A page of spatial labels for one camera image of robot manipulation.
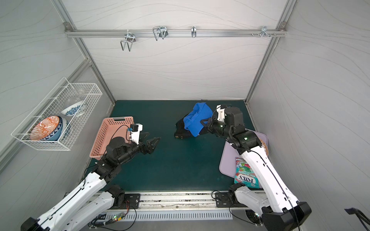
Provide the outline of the blue baseball cap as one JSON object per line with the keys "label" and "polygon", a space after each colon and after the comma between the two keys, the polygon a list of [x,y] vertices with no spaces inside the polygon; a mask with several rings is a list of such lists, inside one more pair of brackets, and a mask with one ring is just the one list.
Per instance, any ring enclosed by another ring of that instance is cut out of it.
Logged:
{"label": "blue baseball cap", "polygon": [[197,137],[204,128],[201,121],[208,120],[212,115],[213,111],[206,103],[196,103],[193,110],[183,119],[184,128],[190,131],[194,137]]}

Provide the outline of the black baseball cap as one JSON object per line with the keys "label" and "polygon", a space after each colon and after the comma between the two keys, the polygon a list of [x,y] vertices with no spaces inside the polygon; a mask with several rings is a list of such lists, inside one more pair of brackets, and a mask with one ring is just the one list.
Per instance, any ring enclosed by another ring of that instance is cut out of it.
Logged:
{"label": "black baseball cap", "polygon": [[185,128],[184,118],[181,118],[176,122],[176,131],[174,137],[177,139],[188,139],[195,137],[195,132],[198,132],[197,136],[205,135],[209,133],[208,129],[205,128],[199,121],[190,124],[189,130]]}

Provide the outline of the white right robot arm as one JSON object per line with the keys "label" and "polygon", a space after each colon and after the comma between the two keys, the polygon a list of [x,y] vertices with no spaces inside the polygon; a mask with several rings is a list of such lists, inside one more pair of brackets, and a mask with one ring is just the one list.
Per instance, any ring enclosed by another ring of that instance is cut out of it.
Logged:
{"label": "white right robot arm", "polygon": [[307,202],[299,201],[286,186],[271,164],[260,139],[254,131],[245,128],[242,111],[237,107],[219,105],[210,118],[201,120],[201,124],[238,151],[254,171],[266,194],[262,197],[244,184],[237,183],[230,187],[232,198],[256,212],[269,231],[299,229],[311,214],[311,207]]}

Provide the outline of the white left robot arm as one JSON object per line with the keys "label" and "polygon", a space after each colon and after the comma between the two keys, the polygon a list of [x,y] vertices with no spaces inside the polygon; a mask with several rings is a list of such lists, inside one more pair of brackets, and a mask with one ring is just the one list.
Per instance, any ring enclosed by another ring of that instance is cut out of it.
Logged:
{"label": "white left robot arm", "polygon": [[78,231],[110,208],[129,206],[125,191],[112,185],[91,203],[87,201],[108,185],[121,171],[122,165],[136,154],[152,154],[160,138],[142,142],[140,138],[127,143],[123,137],[111,139],[106,152],[92,171],[65,198],[38,218],[28,218],[21,225],[22,231]]}

